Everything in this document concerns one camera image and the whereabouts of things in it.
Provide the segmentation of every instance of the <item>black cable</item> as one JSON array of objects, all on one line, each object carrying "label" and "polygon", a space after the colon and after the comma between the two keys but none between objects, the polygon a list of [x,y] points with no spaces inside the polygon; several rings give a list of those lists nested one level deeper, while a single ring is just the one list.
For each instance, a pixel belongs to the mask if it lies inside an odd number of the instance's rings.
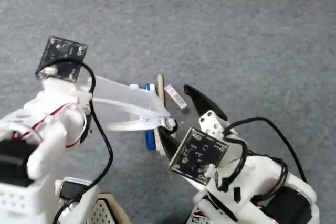
[{"label": "black cable", "polygon": [[227,192],[229,189],[229,185],[238,177],[238,175],[240,174],[240,172],[242,171],[242,169],[244,168],[245,162],[246,162],[246,158],[247,158],[247,144],[239,139],[233,139],[233,138],[228,138],[226,137],[227,134],[224,134],[224,141],[225,142],[229,142],[232,144],[239,144],[242,146],[242,155],[240,157],[239,163],[236,166],[235,170],[233,171],[233,173],[227,177],[227,178],[222,178],[222,184],[219,186],[218,185],[218,174],[217,172],[215,173],[215,183],[216,183],[216,187],[219,191],[224,191]]},{"label": "black cable", "polygon": [[[55,65],[55,64],[58,64],[58,63],[61,63],[61,62],[72,62],[72,63],[76,63],[78,65],[81,65],[82,67],[84,67],[91,75],[91,78],[92,78],[92,84],[91,84],[91,87],[90,87],[90,90],[89,92],[90,93],[93,93],[94,90],[95,90],[95,87],[96,87],[96,77],[94,76],[95,74],[93,73],[92,69],[86,65],[85,63],[79,61],[79,60],[76,60],[76,59],[71,59],[71,58],[62,58],[62,59],[58,59],[58,60],[55,60],[53,62],[50,62],[48,64],[46,64],[45,66],[42,66],[41,68],[39,68],[35,74],[38,74],[42,69],[46,68],[46,67],[49,67],[49,66],[52,66],[52,65]],[[53,224],[58,224],[58,219],[60,217],[60,215],[62,214],[62,212],[70,206],[71,203],[73,203],[75,201],[75,198],[78,198],[79,196],[82,196],[83,194],[85,194],[87,191],[89,191],[91,188],[93,188],[97,183],[99,183],[104,177],[105,175],[107,174],[107,172],[109,171],[109,169],[111,168],[112,166],[112,162],[113,162],[113,149],[112,149],[112,146],[103,130],[103,128],[101,127],[100,125],[100,122],[97,118],[97,115],[96,115],[96,112],[94,110],[94,106],[93,106],[93,102],[92,100],[89,101],[89,105],[90,105],[90,110],[91,110],[91,114],[92,114],[92,117],[93,117],[93,120],[94,122],[96,123],[97,125],[97,128],[105,142],[105,145],[106,145],[106,148],[109,152],[109,161],[106,165],[106,167],[104,168],[104,170],[101,172],[101,174],[89,185],[87,186],[81,193],[79,193],[79,195],[77,195],[76,197],[74,197],[72,200],[66,202],[63,204],[63,206],[61,206],[61,208],[58,210],[58,212],[56,213],[55,217],[54,217],[54,220],[53,220]]]},{"label": "black cable", "polygon": [[233,129],[233,128],[239,126],[239,125],[246,124],[246,123],[251,123],[251,122],[255,122],[255,121],[264,121],[264,122],[267,122],[278,133],[278,135],[280,136],[280,138],[282,139],[282,141],[284,142],[284,144],[287,146],[289,152],[293,156],[294,161],[295,161],[296,166],[297,166],[297,168],[299,170],[299,173],[301,175],[302,180],[305,183],[307,183],[306,175],[304,174],[304,171],[303,171],[303,168],[302,168],[302,166],[300,164],[299,158],[296,155],[293,147],[290,145],[289,141],[283,135],[283,133],[280,131],[280,129],[278,127],[276,127],[276,125],[270,119],[257,116],[255,118],[247,118],[247,119],[244,119],[244,120],[241,120],[241,121],[237,121],[235,123],[232,123],[231,125],[229,125],[227,128],[224,129],[224,136],[228,135],[230,133],[231,129]]},{"label": "black cable", "polygon": [[252,198],[252,202],[257,203],[257,202],[264,201],[264,200],[267,200],[267,199],[273,197],[278,192],[278,190],[282,186],[284,186],[284,184],[287,180],[288,173],[289,173],[287,164],[281,158],[276,158],[276,157],[270,157],[268,155],[257,154],[257,153],[254,153],[251,150],[248,150],[248,156],[267,157],[267,158],[270,158],[271,160],[273,160],[274,162],[278,163],[281,166],[280,176],[279,176],[278,181],[274,185],[274,187],[272,189],[270,189],[268,192],[266,192],[265,194],[254,196]]},{"label": "black cable", "polygon": [[89,89],[89,92],[90,93],[93,93],[94,90],[95,90],[95,87],[96,87],[96,78],[95,78],[95,74],[93,73],[92,69],[86,65],[85,63],[83,63],[82,61],[80,60],[77,60],[77,59],[74,59],[74,58],[61,58],[61,59],[57,59],[57,60],[54,60],[52,62],[49,62],[41,67],[39,67],[36,71],[35,71],[35,75],[38,76],[38,74],[46,67],[50,67],[52,65],[56,65],[56,64],[59,64],[59,63],[62,63],[62,62],[70,62],[70,63],[75,63],[75,64],[78,64],[82,67],[84,67],[90,74],[91,76],[91,81],[92,81],[92,84],[91,84],[91,87]]}]

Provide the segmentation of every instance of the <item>black circuit board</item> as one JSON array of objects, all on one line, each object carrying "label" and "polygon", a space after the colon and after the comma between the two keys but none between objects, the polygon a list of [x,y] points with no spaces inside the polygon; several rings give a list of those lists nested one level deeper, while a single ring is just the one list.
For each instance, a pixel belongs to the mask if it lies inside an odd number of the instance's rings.
[{"label": "black circuit board", "polygon": [[[38,69],[45,66],[45,64],[62,58],[73,58],[83,62],[87,49],[88,45],[50,36]],[[57,68],[57,75],[54,76],[55,78],[70,82],[77,81],[81,68],[80,65],[72,62],[62,62],[58,63],[55,67]]]},{"label": "black circuit board", "polygon": [[179,146],[169,169],[186,178],[207,185],[210,178],[204,176],[210,164],[217,167],[228,149],[222,141],[190,128]]}]

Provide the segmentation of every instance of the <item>perforated white plate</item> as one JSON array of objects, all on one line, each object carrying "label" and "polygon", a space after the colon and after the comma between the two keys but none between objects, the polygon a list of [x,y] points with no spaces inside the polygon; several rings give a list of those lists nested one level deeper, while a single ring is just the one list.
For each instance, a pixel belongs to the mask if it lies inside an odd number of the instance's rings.
[{"label": "perforated white plate", "polygon": [[91,217],[86,224],[116,224],[110,208],[103,199],[99,199],[91,211]]}]

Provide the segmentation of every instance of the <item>red wire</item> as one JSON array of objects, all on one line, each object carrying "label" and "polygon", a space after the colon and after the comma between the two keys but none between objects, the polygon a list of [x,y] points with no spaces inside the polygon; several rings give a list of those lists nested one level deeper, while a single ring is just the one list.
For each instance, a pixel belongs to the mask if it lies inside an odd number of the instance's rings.
[{"label": "red wire", "polygon": [[[61,107],[59,107],[57,110],[55,110],[53,113],[51,113],[50,115],[56,115],[65,105],[67,105],[67,104],[64,104],[64,105],[62,105]],[[32,129],[33,130],[35,130],[40,124],[42,124],[44,122],[44,119],[42,119],[41,121],[39,121],[38,123],[36,123],[33,127],[32,127]],[[70,145],[66,145],[66,148],[71,148],[71,147],[73,147],[73,146],[75,146],[77,143],[78,143],[78,141],[79,141],[80,139],[78,139],[77,141],[75,141],[73,144],[70,144]]]}]

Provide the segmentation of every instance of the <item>screw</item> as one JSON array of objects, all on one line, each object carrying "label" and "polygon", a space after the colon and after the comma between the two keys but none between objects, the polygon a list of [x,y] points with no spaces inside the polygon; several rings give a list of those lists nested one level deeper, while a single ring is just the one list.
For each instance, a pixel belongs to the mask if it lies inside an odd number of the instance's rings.
[{"label": "screw", "polygon": [[90,114],[90,108],[88,108],[88,107],[84,107],[83,111],[84,111],[85,115]]},{"label": "screw", "polygon": [[193,133],[193,138],[195,138],[196,140],[201,140],[202,137],[200,135],[198,135],[196,132]]}]

